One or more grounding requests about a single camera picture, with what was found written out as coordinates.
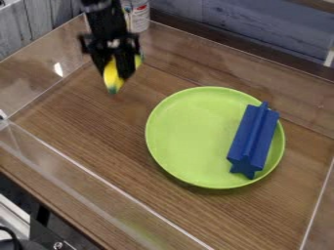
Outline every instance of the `yellow object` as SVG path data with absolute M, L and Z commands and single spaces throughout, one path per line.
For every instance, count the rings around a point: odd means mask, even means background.
M 137 63 L 137 68 L 138 68 L 142 64 L 141 55 L 137 55 L 136 63 Z M 125 79 L 121 78 L 120 76 L 116 58 L 113 58 L 113 60 L 105 67 L 103 78 L 105 78 L 105 84 L 106 84 L 110 94 L 117 94 L 121 91 L 121 88 L 125 84 Z

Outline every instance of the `green plastic plate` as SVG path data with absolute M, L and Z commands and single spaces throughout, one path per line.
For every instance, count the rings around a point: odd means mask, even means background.
M 232 174 L 226 159 L 250 95 L 228 88 L 198 87 L 170 96 L 146 124 L 146 142 L 156 161 L 180 180 L 204 188 L 238 188 L 274 170 L 285 152 L 285 131 L 278 123 L 266 165 L 253 180 Z

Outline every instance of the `black cable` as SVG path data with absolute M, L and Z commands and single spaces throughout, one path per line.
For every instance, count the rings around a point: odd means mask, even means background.
M 11 235 L 14 239 L 15 250 L 23 250 L 23 246 L 22 246 L 21 241 L 18 240 L 17 234 L 9 228 L 3 226 L 0 226 L 0 230 L 6 231 Z

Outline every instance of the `blue block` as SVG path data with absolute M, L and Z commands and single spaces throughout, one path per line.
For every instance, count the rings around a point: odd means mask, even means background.
M 228 154 L 233 163 L 232 173 L 242 173 L 249 179 L 264 170 L 277 128 L 280 113 L 261 106 L 249 105 Z

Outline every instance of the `green plate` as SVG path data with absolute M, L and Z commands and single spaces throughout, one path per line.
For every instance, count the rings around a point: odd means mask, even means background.
M 184 182 L 204 188 L 238 188 L 274 170 L 285 152 L 285 131 L 278 123 L 266 165 L 249 180 L 232 174 L 226 159 L 250 95 L 228 88 L 198 87 L 170 96 L 154 109 L 146 124 L 146 142 L 156 161 Z

